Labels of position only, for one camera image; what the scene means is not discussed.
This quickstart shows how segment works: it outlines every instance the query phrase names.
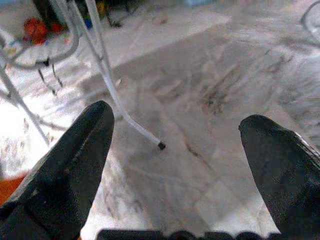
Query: marble floor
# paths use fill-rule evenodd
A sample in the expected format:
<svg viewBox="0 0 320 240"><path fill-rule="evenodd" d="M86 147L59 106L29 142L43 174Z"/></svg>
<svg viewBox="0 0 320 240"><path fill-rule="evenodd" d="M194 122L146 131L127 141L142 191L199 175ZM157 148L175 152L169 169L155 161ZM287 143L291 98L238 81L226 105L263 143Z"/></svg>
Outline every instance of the marble floor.
<svg viewBox="0 0 320 240"><path fill-rule="evenodd" d="M103 228L185 229L197 236L278 231L253 180L238 125L263 114L320 146L319 49L299 25L311 1L226 2L195 9L154 4L133 16L140 35L124 38L120 30L113 37L112 44L119 39L130 46L109 46L118 94L167 148L159 151L117 117L84 240ZM155 27L163 16L167 22ZM32 77L20 82L19 73L15 80L31 110L51 123L43 129L52 145L90 103L105 100L117 113L85 53L60 68L65 87L58 97ZM52 74L46 77L57 84ZM76 99L89 93L95 94ZM30 169L47 149L35 147L34 130L14 107L1 102L0 109L8 113L0 119L0 142L2 175L9 177Z"/></svg>

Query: white plastic tube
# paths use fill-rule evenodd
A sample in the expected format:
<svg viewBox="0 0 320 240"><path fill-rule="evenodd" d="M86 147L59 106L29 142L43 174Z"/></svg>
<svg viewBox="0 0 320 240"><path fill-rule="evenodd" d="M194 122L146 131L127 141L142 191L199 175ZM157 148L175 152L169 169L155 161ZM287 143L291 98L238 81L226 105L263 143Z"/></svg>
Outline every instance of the white plastic tube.
<svg viewBox="0 0 320 240"><path fill-rule="evenodd" d="M70 1L70 6L71 9L74 11L74 16L75 18L77 18L77 21L79 22L79 26L81 28L81 31L83 33L83 36L86 38L86 41L91 49L91 52L93 53L94 56L94 60L97 63L97 66L102 74L103 80L110 92L111 97L113 98L116 106L118 107L119 112L121 113L121 115L123 116L123 118L132 126L134 127L139 133L141 133L142 135L144 135L146 138L150 139L152 142L154 142L155 144L157 144L161 149L164 148L164 143L162 143L157 137L155 137L151 132L149 132L148 130L144 129L141 125L139 125L136 121L134 121L130 115L127 113L127 111L125 110L125 108L123 107L120 99L118 98L116 89L113 85L112 82L112 70L109 64L109 59L108 59L108 55L107 55L107 50L106 47L103 43L103 39L102 39L102 28L100 25L100 20L99 20L99 15L98 15L98 11L96 8L96 4L94 1L90 1L90 0L85 0L87 7L88 7L88 11L89 14L91 16L91 20L92 20L92 26L93 29L95 31L96 37L97 37L97 41L98 44L100 45L100 49L102 49L102 58L100 58L100 56L97 54L96 49L93 45L93 41L92 38L87 30L86 24L84 22L84 20L82 19L81 13L79 12L79 9L77 7L77 4L75 3L74 0Z"/></svg>

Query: orange object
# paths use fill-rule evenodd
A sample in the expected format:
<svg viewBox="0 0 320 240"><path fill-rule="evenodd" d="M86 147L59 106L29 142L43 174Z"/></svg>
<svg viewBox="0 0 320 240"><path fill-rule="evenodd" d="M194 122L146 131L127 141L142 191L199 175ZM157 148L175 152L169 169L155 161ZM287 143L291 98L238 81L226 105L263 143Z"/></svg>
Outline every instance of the orange object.
<svg viewBox="0 0 320 240"><path fill-rule="evenodd" d="M33 44L43 44L46 41L48 29L46 24L36 18L29 18L24 22L24 32Z"/></svg>
<svg viewBox="0 0 320 240"><path fill-rule="evenodd" d="M12 178L5 179L0 181L0 206L4 204L5 201L14 193L17 187L20 185L22 180L25 178L26 174Z"/></svg>

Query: metal leg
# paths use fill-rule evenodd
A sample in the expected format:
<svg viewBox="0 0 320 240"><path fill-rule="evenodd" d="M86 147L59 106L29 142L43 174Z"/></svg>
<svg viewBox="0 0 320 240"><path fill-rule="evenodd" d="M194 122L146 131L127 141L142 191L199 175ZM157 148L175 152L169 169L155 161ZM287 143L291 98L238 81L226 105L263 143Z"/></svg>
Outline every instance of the metal leg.
<svg viewBox="0 0 320 240"><path fill-rule="evenodd" d="M42 131L37 118L29 110L29 108L27 107L27 105L25 104L24 100L22 99L22 97L20 96L18 91L16 90L15 86L11 82L10 78L8 77L8 75L6 74L4 69L0 69L0 77L2 78L2 81L3 81L4 85L5 85L5 87L10 92L10 95L13 98L14 102L16 102L17 107L21 111L23 111L25 113L25 115L28 118L29 122L32 123L34 125L34 127L37 129L38 133L40 134L40 136L43 139L43 141L45 142L45 144L47 146L49 146L49 140L46 137L45 133Z"/></svg>
<svg viewBox="0 0 320 240"><path fill-rule="evenodd" d="M93 54L94 60L97 63L97 66L102 74L103 80L110 92L111 97L113 98L116 106L118 107L119 112L121 113L121 115L123 116L123 118L132 126L134 127L139 133L141 133L142 135L144 135L146 138L150 139L152 142L154 142L155 144L158 145L158 147L162 150L166 147L166 145L160 141L160 139L158 139L156 136L154 136L151 132L149 132L148 130L144 129L141 125L139 125L135 120L133 120L130 115L127 113L127 111L125 110L125 108L123 107L116 89L113 85L112 82L112 78L113 78L113 72L112 69L110 67L109 64L109 59L108 59L108 55L107 55L107 50L106 47L104 45L103 39L102 39L102 28L100 25L100 20L99 20L99 15L98 15L98 11L97 11L97 7L96 7L96 3L94 0L86 0L86 4L88 7L88 11L92 20L92 26L94 29L94 32L96 34L96 38L97 38L97 42L99 45L99 48L102 49L102 57L100 57L97 52L96 49L93 45L93 41L91 39L91 36L87 30L87 27L85 25L85 22L81 16L81 13L79 12L79 9L75 3L74 0L72 0L70 2L70 6L71 9L74 12L74 17L77 18L77 21L79 23L79 26L81 28L81 31L83 33L83 36L86 38L86 42L88 43L88 46L91 49L91 52Z"/></svg>

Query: red toy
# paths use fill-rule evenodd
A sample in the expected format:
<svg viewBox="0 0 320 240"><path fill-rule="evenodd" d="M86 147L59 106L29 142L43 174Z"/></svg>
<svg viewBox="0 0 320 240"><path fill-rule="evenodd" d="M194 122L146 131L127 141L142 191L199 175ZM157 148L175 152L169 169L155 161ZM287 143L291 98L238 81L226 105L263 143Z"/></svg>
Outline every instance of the red toy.
<svg viewBox="0 0 320 240"><path fill-rule="evenodd" d="M33 44L43 44L49 31L43 21L33 17L24 22L24 32Z"/></svg>

